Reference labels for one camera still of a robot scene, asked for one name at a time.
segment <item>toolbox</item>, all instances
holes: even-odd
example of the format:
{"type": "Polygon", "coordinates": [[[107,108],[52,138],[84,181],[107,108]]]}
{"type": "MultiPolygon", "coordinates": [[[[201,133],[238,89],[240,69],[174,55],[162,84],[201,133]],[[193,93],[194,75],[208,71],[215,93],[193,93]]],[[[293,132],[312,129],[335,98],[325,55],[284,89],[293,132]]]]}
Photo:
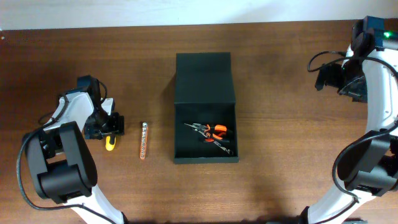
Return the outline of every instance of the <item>toolbox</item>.
{"type": "Polygon", "coordinates": [[[174,163],[238,162],[235,103],[230,53],[177,54],[174,163]],[[226,126],[233,131],[226,146],[233,155],[184,123],[226,126]]]}

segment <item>green light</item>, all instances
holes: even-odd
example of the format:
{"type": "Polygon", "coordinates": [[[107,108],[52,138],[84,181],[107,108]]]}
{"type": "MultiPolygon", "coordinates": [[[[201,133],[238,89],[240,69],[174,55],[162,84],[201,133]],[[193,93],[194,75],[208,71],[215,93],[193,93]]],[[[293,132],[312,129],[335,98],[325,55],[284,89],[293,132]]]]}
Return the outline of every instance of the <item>green light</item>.
{"type": "Polygon", "coordinates": [[[386,38],[390,38],[391,33],[390,33],[390,32],[384,32],[384,36],[385,36],[386,38]]]}

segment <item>wooden table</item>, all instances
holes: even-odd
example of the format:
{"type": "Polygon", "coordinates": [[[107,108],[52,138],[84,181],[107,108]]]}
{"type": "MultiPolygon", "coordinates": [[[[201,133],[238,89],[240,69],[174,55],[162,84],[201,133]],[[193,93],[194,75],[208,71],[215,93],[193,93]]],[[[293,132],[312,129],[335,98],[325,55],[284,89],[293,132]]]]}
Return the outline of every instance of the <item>wooden table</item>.
{"type": "MultiPolygon", "coordinates": [[[[310,57],[346,50],[353,21],[3,31],[0,44],[0,222],[81,223],[72,210],[40,212],[23,201],[16,156],[24,133],[55,109],[58,93],[91,74],[108,86],[126,134],[108,152],[87,141],[98,184],[130,221],[218,222],[295,216],[332,186],[338,153],[364,134],[367,105],[314,88],[310,57]],[[175,165],[174,74],[179,52],[231,52],[238,164],[175,165]],[[140,121],[149,123],[139,159],[140,121]]],[[[389,27],[397,21],[389,21],[389,27]]],[[[320,65],[332,57],[314,62],[320,65]]],[[[22,179],[37,204],[25,159],[22,179]]],[[[353,214],[395,223],[398,194],[353,214]]]]}

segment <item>white wall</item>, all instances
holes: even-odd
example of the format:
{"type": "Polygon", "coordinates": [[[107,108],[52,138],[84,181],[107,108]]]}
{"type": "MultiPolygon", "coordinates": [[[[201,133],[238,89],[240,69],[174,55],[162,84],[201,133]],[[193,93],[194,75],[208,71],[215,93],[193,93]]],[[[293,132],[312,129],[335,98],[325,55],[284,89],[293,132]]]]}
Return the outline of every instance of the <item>white wall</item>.
{"type": "Polygon", "coordinates": [[[0,28],[158,26],[398,17],[398,0],[0,0],[0,28]]]}

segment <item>dark green box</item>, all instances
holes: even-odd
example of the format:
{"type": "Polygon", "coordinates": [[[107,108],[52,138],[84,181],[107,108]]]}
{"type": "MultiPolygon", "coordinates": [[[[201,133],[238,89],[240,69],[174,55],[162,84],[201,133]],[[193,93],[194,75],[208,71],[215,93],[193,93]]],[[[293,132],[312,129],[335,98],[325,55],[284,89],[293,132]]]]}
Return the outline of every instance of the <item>dark green box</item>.
{"type": "Polygon", "coordinates": [[[177,54],[174,163],[238,162],[230,53],[177,54]],[[222,124],[234,131],[228,155],[184,123],[222,124]]]}

